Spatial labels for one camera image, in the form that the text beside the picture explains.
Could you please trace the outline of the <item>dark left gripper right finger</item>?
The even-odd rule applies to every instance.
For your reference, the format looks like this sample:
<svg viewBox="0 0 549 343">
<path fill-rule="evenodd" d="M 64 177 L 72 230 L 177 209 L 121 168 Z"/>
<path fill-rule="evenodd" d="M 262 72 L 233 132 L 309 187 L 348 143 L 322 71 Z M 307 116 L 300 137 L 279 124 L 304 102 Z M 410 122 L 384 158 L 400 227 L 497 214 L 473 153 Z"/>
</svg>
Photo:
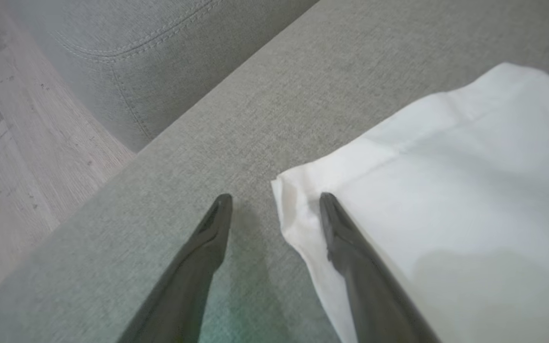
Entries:
<svg viewBox="0 0 549 343">
<path fill-rule="evenodd" d="M 358 343 L 441 343 L 337 197 L 319 199 L 327 258 L 345 280 Z"/>
</svg>

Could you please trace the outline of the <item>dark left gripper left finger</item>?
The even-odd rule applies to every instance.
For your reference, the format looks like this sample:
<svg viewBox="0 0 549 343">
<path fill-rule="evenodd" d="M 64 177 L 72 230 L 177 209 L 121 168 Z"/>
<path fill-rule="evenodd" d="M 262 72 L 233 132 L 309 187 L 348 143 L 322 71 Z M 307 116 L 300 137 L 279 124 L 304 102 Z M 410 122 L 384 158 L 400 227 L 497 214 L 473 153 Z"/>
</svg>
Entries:
<svg viewBox="0 0 549 343">
<path fill-rule="evenodd" d="M 224 260 L 233 198 L 218 195 L 116 343 L 198 343 L 212 278 Z"/>
</svg>

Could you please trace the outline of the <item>plain white cloth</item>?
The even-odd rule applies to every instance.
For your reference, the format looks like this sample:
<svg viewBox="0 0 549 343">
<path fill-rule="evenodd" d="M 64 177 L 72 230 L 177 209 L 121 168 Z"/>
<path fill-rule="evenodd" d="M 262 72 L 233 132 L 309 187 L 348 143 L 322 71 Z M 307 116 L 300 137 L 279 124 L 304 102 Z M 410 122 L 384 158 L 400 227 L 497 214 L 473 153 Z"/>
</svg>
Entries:
<svg viewBox="0 0 549 343">
<path fill-rule="evenodd" d="M 549 343 L 549 74 L 502 63 L 272 181 L 284 239 L 358 343 L 318 200 L 333 193 L 444 343 Z"/>
</svg>

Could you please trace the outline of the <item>grey sofa back cushion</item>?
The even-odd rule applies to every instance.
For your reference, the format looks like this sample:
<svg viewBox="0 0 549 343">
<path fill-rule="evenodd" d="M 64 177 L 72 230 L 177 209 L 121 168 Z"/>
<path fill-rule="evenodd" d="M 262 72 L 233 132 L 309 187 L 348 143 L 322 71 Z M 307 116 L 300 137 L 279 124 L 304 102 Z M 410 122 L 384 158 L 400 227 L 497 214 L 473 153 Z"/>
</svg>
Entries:
<svg viewBox="0 0 549 343">
<path fill-rule="evenodd" d="M 318 0 L 3 0 L 94 118 L 139 152 Z"/>
</svg>

